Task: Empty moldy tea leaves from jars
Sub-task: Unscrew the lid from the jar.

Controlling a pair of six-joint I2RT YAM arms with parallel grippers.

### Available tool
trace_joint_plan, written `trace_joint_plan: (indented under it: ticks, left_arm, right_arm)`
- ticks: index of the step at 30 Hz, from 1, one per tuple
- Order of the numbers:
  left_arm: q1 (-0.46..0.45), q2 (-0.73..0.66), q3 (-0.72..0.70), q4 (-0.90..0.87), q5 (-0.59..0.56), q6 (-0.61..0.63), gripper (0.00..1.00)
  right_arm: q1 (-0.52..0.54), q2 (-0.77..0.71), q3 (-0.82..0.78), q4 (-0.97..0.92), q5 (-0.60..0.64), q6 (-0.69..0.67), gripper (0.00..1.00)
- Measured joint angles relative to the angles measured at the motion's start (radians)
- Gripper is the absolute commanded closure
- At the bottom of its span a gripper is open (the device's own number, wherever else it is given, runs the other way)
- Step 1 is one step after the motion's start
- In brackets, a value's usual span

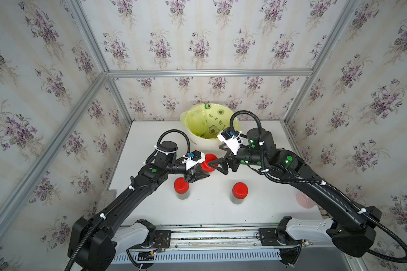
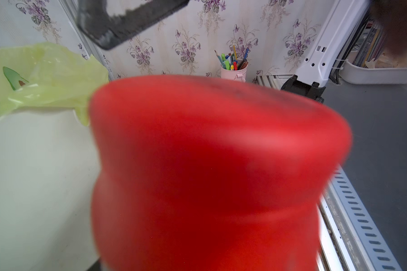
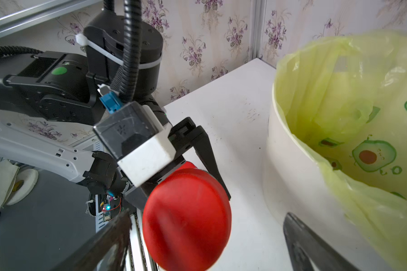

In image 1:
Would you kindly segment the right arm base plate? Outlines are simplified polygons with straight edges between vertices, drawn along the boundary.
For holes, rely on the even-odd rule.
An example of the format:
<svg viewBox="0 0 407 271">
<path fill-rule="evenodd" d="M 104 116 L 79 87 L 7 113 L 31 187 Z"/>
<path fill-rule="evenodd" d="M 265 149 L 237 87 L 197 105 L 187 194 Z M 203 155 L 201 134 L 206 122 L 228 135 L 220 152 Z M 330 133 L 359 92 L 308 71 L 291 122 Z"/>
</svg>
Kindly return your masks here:
<svg viewBox="0 0 407 271">
<path fill-rule="evenodd" d="M 294 240 L 285 230 L 278 228 L 259 228 L 258 240 L 261 246 L 298 246 L 300 241 Z"/>
</svg>

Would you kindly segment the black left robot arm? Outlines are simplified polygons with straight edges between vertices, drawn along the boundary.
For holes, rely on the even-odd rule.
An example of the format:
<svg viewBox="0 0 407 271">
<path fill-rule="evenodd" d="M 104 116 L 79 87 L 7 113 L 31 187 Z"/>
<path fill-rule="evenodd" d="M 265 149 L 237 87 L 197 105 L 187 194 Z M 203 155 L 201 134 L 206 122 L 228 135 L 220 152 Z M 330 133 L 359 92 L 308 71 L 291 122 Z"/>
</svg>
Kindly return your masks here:
<svg viewBox="0 0 407 271">
<path fill-rule="evenodd" d="M 163 140 L 166 135 L 174 132 L 181 134 L 187 143 L 187 152 L 181 158 L 176 157 L 177 144 Z M 138 174 L 130 178 L 130 184 L 125 190 L 90 219 L 80 218 L 74 223 L 67 253 L 69 261 L 65 270 L 70 271 L 74 264 L 78 264 L 86 271 L 104 271 L 116 255 L 122 252 L 119 241 L 121 238 L 137 238 L 137 241 L 130 242 L 125 248 L 144 243 L 155 227 L 141 219 L 127 230 L 120 230 L 124 220 L 169 175 L 182 175 L 187 183 L 209 177 L 209 173 L 201 167 L 205 160 L 203 152 L 191 151 L 191 141 L 184 132 L 173 129 L 164 132 Z"/>
</svg>

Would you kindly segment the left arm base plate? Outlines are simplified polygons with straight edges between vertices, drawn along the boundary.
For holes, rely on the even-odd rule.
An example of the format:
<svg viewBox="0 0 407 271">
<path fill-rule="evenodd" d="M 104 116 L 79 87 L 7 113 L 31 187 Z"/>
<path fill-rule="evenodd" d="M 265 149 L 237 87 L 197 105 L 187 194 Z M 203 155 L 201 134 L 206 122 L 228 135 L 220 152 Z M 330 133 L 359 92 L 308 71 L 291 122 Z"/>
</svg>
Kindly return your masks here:
<svg viewBox="0 0 407 271">
<path fill-rule="evenodd" d="M 154 232 L 149 233 L 149 236 L 143 244 L 134 245 L 130 247 L 130 249 L 164 252 L 165 249 L 170 247 L 171 234 L 171 230 L 155 230 Z"/>
</svg>

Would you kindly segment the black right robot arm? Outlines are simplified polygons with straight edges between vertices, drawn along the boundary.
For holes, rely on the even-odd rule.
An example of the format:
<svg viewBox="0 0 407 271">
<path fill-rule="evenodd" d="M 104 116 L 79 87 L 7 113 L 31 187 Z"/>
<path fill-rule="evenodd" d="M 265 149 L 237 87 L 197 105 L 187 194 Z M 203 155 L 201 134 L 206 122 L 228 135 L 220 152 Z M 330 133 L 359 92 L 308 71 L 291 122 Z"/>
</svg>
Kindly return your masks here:
<svg viewBox="0 0 407 271">
<path fill-rule="evenodd" d="M 345 254 L 362 257 L 366 253 L 394 263 L 407 263 L 407 244 L 392 230 L 381 224 L 381 211 L 365 207 L 316 174 L 300 156 L 286 149 L 278 149 L 272 134 L 263 129 L 257 115 L 241 110 L 235 112 L 229 125 L 218 132 L 221 150 L 226 154 L 209 163 L 224 175 L 236 172 L 240 166 L 268 180 L 295 187 L 331 216 L 332 224 L 324 237 Z M 388 256 L 371 249 L 379 228 L 390 236 L 405 252 L 402 257 Z"/>
</svg>

